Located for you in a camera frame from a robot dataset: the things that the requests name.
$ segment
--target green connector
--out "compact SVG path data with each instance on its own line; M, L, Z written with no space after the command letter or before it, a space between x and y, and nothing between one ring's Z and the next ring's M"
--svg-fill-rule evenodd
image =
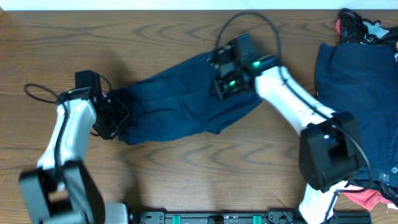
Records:
M173 216L173 224L181 224L181 216L174 215Z
M261 216L259 215L253 216L253 224L261 224Z

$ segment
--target wooden table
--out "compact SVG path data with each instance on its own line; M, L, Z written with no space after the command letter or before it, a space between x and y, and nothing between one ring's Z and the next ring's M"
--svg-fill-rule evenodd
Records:
M0 27L0 223L29 223L18 186L22 169L35 166L55 126L55 106L23 92L39 83L57 92L74 86L74 72L94 70L114 88L150 77L212 49L232 11L6 12ZM335 45L338 11L263 11L278 26L284 62L313 91L322 42ZM398 26L398 11L359 11ZM242 18L223 42L250 31L260 48L275 53L271 30ZM46 94L34 91L39 96ZM268 103L220 135L127 146L90 136L86 165L105 200L170 211L294 208L305 182L298 137ZM360 207L344 196L339 209ZM372 211L374 223L397 223L398 211Z

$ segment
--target folded clothing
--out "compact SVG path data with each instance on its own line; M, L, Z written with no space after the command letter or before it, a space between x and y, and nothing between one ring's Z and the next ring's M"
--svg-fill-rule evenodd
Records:
M321 103L355 117L373 179L383 183L377 189L397 205L398 69L393 54L389 46L321 44L316 83ZM366 185L366 167L355 179Z
M255 92L220 101L210 92L219 72L210 65L212 52L197 55L130 87L114 90L130 109L127 144L170 141L202 133L219 134L261 103Z

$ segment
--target black motor joint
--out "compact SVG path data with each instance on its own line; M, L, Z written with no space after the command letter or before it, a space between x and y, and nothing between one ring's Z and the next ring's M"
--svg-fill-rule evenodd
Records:
M85 91L95 108L97 119L94 130L103 139L113 139L127 125L129 109L110 93L104 95L101 89L100 75L91 70L75 73L76 88L69 93Z
M252 91L255 77L277 66L273 55L263 56L257 51L249 33L230 40L225 49L218 49L212 63L220 75L213 80L211 91L220 100L242 91Z
M356 146L334 128L331 120L356 141L359 139L358 125L348 112L334 113L332 119L309 124L301 131L298 155L301 174L312 188L323 193L342 180L350 180L363 166Z

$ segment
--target black cable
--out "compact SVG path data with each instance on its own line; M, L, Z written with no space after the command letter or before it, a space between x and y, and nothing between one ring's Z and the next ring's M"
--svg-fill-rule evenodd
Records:
M28 83L28 84L26 84L26 85L24 86L24 91L25 91L25 93L26 93L28 96L32 97L32 98L35 99L35 100L39 100L39 101L41 101L41 102L44 102L44 103L53 103L53 104L56 103L56 101L50 101L50 100L41 99L41 98L36 97L36 96L34 96L33 94L29 93L29 91L28 91L27 89L28 89L28 87L30 87L30 86L36 87L36 88L40 88L40 89L42 89L42 90L45 90L45 91L51 93L51 95L53 95L56 99L58 99L58 97L59 97L54 91L50 90L49 88L47 88L47 87L45 87L45 86L42 86L42 85L39 85L39 84L35 84L35 83Z
M266 21L268 23L268 25L271 27L272 31L275 34L275 38L276 38L276 42L277 42L277 49L278 49L278 61L279 61L279 66L278 66L278 73L280 78L282 79L284 85L286 85L286 87L300 100L302 101L305 105L307 105L312 111L314 111L316 114L319 114L322 118L324 118L325 120L329 121L337 130L339 130L341 133L343 133L345 135L346 138L348 138L357 148L358 152L360 153L361 157L364 160L364 163L366 165L366 167L368 168L368 186L361 189L361 190L336 190L334 192L333 195L333 199L331 200L330 204L329 204L329 208L328 211L326 212L325 215L325 220L324 223L326 223L327 218L329 216L330 210L333 207L334 201L336 199L336 197L341 193L341 192L347 192L347 193L361 193L364 192L367 189L370 189L373 185L373 170L371 167L371 164L369 162L368 157L365 155L364 151L362 150L362 147L355 141L355 139L347 132L347 130L345 130L343 127L341 127L338 123L336 123L335 121L333 121L332 119L330 119L327 115L325 115L324 113L322 113L321 111L319 111L317 109L316 106L311 105L309 102L307 102L302 96L300 96L288 83L288 79L286 79L283 74L282 74L282 41L280 39L280 35L279 35L279 31L276 28L276 26L272 23L272 21L270 19L268 19L268 17L258 13L258 12L240 12L238 14L236 14L235 16L231 17L223 26L223 28L220 30L220 33L218 34L217 40L216 40L216 44L215 44L215 49L214 52L215 54L217 54L217 50L218 50L218 45L220 43L220 39L221 39L221 35L223 34L224 30L228 27L228 25L235 20L236 18L238 18L239 16L245 16L245 15L252 15L252 16L256 16L256 17L260 17L262 20Z
M99 134L95 134L94 132L90 131L90 134L93 136L100 136Z
M106 83L108 84L108 86L109 86L109 90L108 90L108 92L107 92L107 96L106 96L106 98L108 99L109 98L109 94L111 93L111 90L112 90L112 86L111 86L111 83L109 82L109 80L107 79L107 78L105 78L104 76L102 76L102 75L99 75L99 77L100 78L102 78L103 80L105 80L106 81Z
M58 178L62 177L62 161L61 161L61 140L62 140L62 135L65 130L65 127L67 126L68 118L69 118L69 112L67 110L67 107L65 106L64 102L61 102L64 114L63 114L63 121L62 125L60 128L60 132L58 133L57 141L55 142L55 149L54 149L54 161L55 161L55 171L58 174Z

